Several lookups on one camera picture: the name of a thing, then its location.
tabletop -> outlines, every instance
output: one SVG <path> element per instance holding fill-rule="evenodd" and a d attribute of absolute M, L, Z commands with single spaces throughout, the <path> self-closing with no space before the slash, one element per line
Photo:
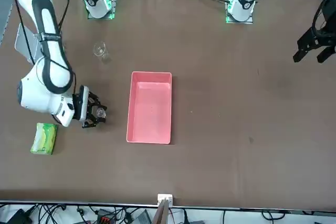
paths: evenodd
<path fill-rule="evenodd" d="M 155 204 L 167 193 L 184 206 L 335 210 L 336 59 L 292 60 L 320 1 L 258 0 L 243 25 L 212 0 L 118 0 L 112 21 L 87 20 L 70 0 L 66 54 L 107 123 L 60 126 L 52 156 L 29 152 L 36 123 L 53 121 L 17 103 L 32 66 L 14 49 L 13 8 L 0 47 L 0 197 Z M 58 18 L 65 3 L 54 0 Z M 108 64 L 92 53 L 98 41 Z M 172 73 L 170 145 L 126 142 L 133 71 Z"/>

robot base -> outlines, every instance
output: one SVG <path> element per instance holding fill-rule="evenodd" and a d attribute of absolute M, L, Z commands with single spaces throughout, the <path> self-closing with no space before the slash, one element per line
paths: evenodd
<path fill-rule="evenodd" d="M 115 17 L 117 0 L 104 0 L 104 1 L 106 3 L 106 6 L 108 7 L 109 11 L 103 17 L 101 17 L 99 19 L 112 20 Z M 88 10 L 87 10 L 87 13 L 88 13 L 88 19 L 98 19 L 98 18 L 94 18 Z"/>
<path fill-rule="evenodd" d="M 230 4 L 225 3 L 225 22 L 226 23 L 240 23 L 240 24 L 253 24 L 252 14 L 251 16 L 244 22 L 239 22 L 235 20 L 232 15 L 228 12 L 228 10 L 232 7 L 232 2 L 234 0 L 228 0 Z"/>

clear glass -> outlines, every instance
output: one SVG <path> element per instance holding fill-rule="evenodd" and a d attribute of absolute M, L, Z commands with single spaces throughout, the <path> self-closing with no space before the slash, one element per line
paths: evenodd
<path fill-rule="evenodd" d="M 108 63 L 110 61 L 110 54 L 107 51 L 105 43 L 102 41 L 95 44 L 93 47 L 93 54 L 104 63 Z"/>

pink plastic bin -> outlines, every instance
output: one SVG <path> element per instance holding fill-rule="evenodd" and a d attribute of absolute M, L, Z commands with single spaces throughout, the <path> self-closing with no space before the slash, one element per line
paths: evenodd
<path fill-rule="evenodd" d="M 172 74 L 133 72 L 127 142 L 169 144 L 171 115 Z"/>

